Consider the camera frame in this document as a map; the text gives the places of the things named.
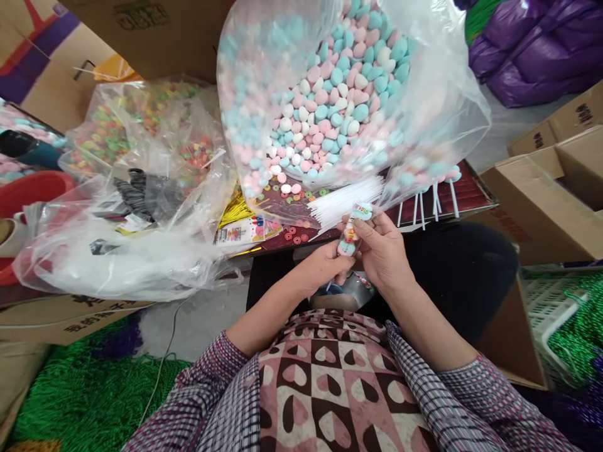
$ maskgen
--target cable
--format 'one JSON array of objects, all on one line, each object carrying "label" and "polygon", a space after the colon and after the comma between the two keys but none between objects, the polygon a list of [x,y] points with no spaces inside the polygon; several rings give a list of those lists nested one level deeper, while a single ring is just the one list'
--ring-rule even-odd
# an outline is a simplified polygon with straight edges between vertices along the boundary
[{"label": "cable", "polygon": [[81,317],[88,317],[88,316],[96,315],[96,314],[104,314],[104,313],[110,313],[110,312],[124,312],[124,311],[139,311],[141,309],[150,308],[151,306],[154,306],[157,303],[158,302],[155,301],[153,304],[149,304],[148,306],[141,306],[140,308],[110,309],[109,311],[100,311],[97,313],[86,313],[86,314],[81,314],[81,315],[78,315],[75,317],[70,317],[70,318],[67,318],[64,320],[59,320],[59,321],[52,322],[52,323],[35,323],[32,325],[0,325],[0,330],[20,330],[22,328],[44,328],[46,326],[55,326],[60,323],[65,323],[66,321],[71,321],[71,320],[79,319]]},{"label": "cable", "polygon": [[163,367],[163,362],[165,361],[165,357],[168,355],[168,353],[170,351],[171,343],[174,340],[174,334],[176,333],[176,315],[178,315],[178,311],[180,311],[180,308],[182,307],[182,305],[185,304],[188,300],[190,300],[191,297],[192,296],[188,297],[186,300],[184,300],[182,303],[180,303],[180,305],[178,305],[178,307],[176,308],[176,311],[174,312],[174,319],[172,320],[172,327],[171,327],[170,342],[168,343],[168,347],[165,349],[165,353],[163,354],[163,357],[161,358],[161,362],[159,363],[159,371],[157,372],[157,379],[155,380],[155,387],[153,388],[153,392],[151,393],[149,402],[147,403],[146,408],[144,409],[143,416],[140,419],[140,423],[138,424],[138,428],[140,428],[140,426],[143,424],[144,417],[146,416],[146,413],[149,411],[149,407],[151,406],[151,402],[153,401],[153,397],[155,396],[155,392],[157,391],[157,387],[159,386],[159,380],[161,379],[161,368]]}]

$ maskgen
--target floor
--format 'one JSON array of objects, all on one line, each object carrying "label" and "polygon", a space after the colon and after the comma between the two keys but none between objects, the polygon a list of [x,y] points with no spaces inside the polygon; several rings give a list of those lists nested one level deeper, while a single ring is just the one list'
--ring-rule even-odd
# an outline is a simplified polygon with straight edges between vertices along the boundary
[{"label": "floor", "polygon": [[[571,97],[548,105],[525,109],[505,109],[487,90],[483,90],[492,109],[492,128],[477,149],[467,158],[478,173],[508,157],[506,145],[534,128]],[[165,303],[143,313],[140,330],[143,346],[139,353],[162,357],[174,331],[170,352],[179,359],[195,361],[207,345],[245,312],[249,280],[224,291],[201,291],[174,314],[181,301]]]}]

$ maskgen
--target person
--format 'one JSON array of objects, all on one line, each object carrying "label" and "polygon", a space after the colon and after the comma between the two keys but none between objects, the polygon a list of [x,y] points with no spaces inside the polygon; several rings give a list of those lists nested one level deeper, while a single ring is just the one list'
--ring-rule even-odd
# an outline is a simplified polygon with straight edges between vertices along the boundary
[{"label": "person", "polygon": [[246,314],[124,450],[577,450],[474,348],[518,269],[502,235],[454,222],[403,238],[383,212],[354,230],[376,299],[300,304],[355,264],[337,241],[297,266],[255,258]]}]

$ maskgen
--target checkered sleeve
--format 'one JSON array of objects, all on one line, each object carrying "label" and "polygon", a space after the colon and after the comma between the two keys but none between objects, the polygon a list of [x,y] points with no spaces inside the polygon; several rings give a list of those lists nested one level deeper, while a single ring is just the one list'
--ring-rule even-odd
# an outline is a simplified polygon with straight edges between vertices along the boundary
[{"label": "checkered sleeve", "polygon": [[194,365],[180,373],[165,402],[122,450],[190,449],[198,441],[224,391],[248,361],[222,332]]},{"label": "checkered sleeve", "polygon": [[486,357],[440,380],[468,409],[490,424],[513,451],[578,451],[555,425],[525,400]]},{"label": "checkered sleeve", "polygon": [[493,428],[466,409],[425,361],[387,321],[388,341],[400,371],[421,409],[440,450],[445,452],[511,451]]}]

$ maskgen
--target hand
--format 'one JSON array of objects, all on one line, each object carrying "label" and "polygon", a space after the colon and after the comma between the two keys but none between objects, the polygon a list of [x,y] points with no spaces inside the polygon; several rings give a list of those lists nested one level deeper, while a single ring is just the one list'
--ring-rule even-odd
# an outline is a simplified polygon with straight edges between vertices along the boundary
[{"label": "hand", "polygon": [[[339,230],[345,229],[348,218],[345,215],[343,222],[337,224]],[[380,292],[392,292],[415,282],[402,234],[384,212],[378,212],[368,222],[354,220],[354,231],[362,239],[357,257]]]},{"label": "hand", "polygon": [[335,240],[323,245],[299,265],[291,270],[281,281],[290,288],[298,290],[303,298],[314,295],[314,292],[331,279],[335,278],[336,284],[345,282],[345,274],[352,268],[356,261],[353,257],[337,256],[337,244]]}]

